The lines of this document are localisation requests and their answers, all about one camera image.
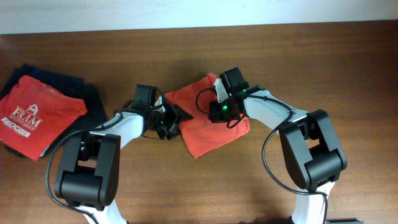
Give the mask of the orange McKinney Boyd soccer t-shirt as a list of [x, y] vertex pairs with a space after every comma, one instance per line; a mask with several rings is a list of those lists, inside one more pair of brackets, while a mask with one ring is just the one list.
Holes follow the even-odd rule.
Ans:
[[210, 90], [216, 79], [215, 74], [208, 73], [199, 81], [165, 95], [169, 103], [178, 105], [193, 116], [193, 119], [180, 123], [179, 128], [186, 147], [194, 158], [231, 143], [251, 130], [247, 118], [231, 129], [225, 123], [212, 123], [208, 119], [206, 112], [209, 111], [209, 104], [217, 99]]

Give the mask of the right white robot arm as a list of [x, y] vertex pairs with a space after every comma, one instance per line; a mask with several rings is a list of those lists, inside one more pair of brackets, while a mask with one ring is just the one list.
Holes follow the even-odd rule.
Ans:
[[[210, 89], [216, 95], [210, 104], [212, 122], [230, 123], [248, 117], [271, 129], [262, 145], [261, 159], [273, 181], [296, 195], [291, 222], [326, 223], [329, 194], [348, 165], [328, 113], [298, 110], [261, 86], [233, 91], [213, 85]], [[279, 135], [294, 189], [283, 184], [267, 163], [266, 148], [275, 134]]]

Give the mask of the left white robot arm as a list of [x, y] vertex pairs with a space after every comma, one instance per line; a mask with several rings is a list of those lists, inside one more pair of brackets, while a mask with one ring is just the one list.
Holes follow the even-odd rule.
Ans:
[[115, 200], [121, 149], [147, 130], [171, 140], [181, 133], [179, 124], [191, 119], [178, 105], [134, 103], [96, 128], [68, 134], [59, 143], [64, 148], [55, 182], [45, 183], [49, 197], [89, 223], [126, 223]]

